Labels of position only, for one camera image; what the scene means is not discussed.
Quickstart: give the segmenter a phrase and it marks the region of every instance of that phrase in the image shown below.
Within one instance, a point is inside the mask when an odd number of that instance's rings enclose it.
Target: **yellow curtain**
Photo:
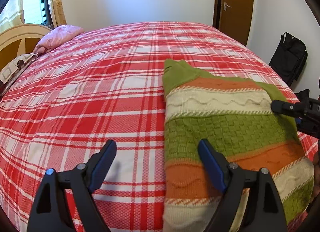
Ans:
[[[23,0],[9,0],[0,14],[0,32],[24,23]]]
[[[61,0],[49,0],[49,9],[54,28],[67,24]]]

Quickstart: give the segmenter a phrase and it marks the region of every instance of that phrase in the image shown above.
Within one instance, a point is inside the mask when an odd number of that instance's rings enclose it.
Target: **bed headboard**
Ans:
[[[41,38],[50,31],[43,25],[22,24],[0,33],[0,70],[17,56],[32,53]]]

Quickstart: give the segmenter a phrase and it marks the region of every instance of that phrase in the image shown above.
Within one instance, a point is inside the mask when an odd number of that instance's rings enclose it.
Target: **striped sweater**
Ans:
[[[270,109],[272,100],[285,101],[276,86],[213,76],[173,60],[165,61],[163,84],[164,232],[203,231],[221,199],[197,153],[203,138],[243,169],[270,170],[287,223],[305,210],[313,187],[313,165],[305,157],[294,119]],[[247,198],[244,190],[232,231],[240,226]]]

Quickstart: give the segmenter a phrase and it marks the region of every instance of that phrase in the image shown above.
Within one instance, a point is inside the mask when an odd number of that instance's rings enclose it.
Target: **black bag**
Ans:
[[[300,102],[304,101],[306,98],[310,98],[310,90],[303,90],[299,93],[295,93]]]
[[[288,86],[291,86],[294,79],[298,80],[307,57],[308,53],[303,41],[289,33],[284,33],[269,66]]]

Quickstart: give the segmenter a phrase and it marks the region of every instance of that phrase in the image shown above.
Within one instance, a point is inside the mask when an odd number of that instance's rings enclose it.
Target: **plaid bedspread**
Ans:
[[[117,156],[95,202],[112,231],[161,231],[164,60],[289,87],[247,48],[196,23],[137,23],[81,34],[34,62],[0,103],[0,205],[26,231],[45,170],[73,169],[107,139]],[[300,134],[306,155],[316,140]],[[71,215],[83,231],[70,191]]]

